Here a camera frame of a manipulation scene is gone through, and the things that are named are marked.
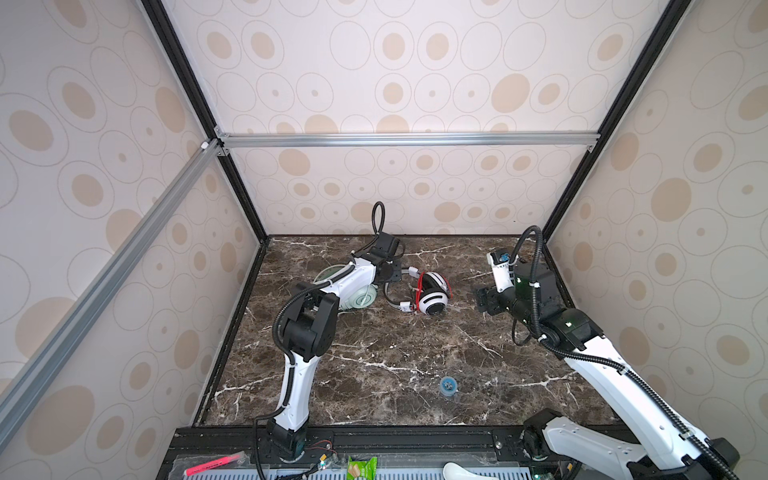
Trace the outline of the mint green headphones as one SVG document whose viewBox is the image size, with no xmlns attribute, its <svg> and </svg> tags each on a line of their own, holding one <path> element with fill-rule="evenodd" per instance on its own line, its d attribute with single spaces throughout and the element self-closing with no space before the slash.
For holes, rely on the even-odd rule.
<svg viewBox="0 0 768 480">
<path fill-rule="evenodd" d="M 323 269 L 313 280 L 322 283 L 327 279 L 333 280 L 332 291 L 339 297 L 342 311 L 363 309 L 373 304 L 377 297 L 378 288 L 372 283 L 375 276 L 373 267 L 364 267 L 362 273 L 350 273 L 342 276 L 352 265 L 336 264 Z"/>
</svg>

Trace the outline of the white black red headphones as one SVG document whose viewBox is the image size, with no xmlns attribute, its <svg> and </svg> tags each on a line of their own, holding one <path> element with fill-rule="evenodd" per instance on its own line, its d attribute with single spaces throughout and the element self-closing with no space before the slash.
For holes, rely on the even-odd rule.
<svg viewBox="0 0 768 480">
<path fill-rule="evenodd" d="M 420 271 L 416 267 L 402 269 L 403 275 L 415 278 L 417 286 L 412 300 L 394 300 L 390 296 L 390 284 L 384 284 L 383 294 L 387 303 L 404 313 L 422 313 L 429 316 L 441 314 L 452 298 L 449 281 L 434 271 Z"/>
</svg>

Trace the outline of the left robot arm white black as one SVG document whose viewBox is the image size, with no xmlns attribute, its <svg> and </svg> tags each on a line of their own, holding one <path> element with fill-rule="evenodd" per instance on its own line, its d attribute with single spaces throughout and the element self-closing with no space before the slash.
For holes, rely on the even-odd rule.
<svg viewBox="0 0 768 480">
<path fill-rule="evenodd" d="M 339 312 L 370 306 L 383 285 L 401 279 L 400 240 L 384 231 L 385 218 L 384 203 L 378 201 L 371 211 L 373 239 L 323 280 L 297 283 L 273 322 L 272 339 L 285 358 L 284 378 L 277 409 L 256 421 L 266 423 L 267 441 L 284 460 L 303 454 L 314 375 L 334 341 Z"/>
</svg>

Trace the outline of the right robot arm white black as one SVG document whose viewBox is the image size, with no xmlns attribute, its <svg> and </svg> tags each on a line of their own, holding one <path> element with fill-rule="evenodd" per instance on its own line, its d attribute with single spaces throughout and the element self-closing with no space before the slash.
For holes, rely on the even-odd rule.
<svg viewBox="0 0 768 480">
<path fill-rule="evenodd" d="M 543 234 L 528 227 L 512 249 L 487 255 L 494 284 L 475 291 L 489 315 L 508 313 L 515 325 L 583 377 L 634 435 L 632 443 L 582 426 L 545 408 L 521 433 L 533 461 L 568 457 L 612 479 L 733 479 L 740 460 L 724 438 L 710 438 L 681 416 L 619 354 L 583 311 L 553 300 L 557 279 L 540 261 Z"/>
</svg>

